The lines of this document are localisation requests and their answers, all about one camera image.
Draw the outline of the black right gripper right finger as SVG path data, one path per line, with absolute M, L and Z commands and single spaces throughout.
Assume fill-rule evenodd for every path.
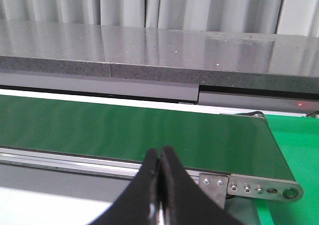
M 165 225 L 241 225 L 195 184 L 173 147 L 162 148 L 159 160 Z

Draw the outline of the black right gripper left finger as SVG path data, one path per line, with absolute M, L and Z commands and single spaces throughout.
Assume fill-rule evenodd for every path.
M 126 189 L 91 224 L 156 225 L 159 220 L 157 165 L 157 150 L 152 148 L 147 151 L 138 173 Z

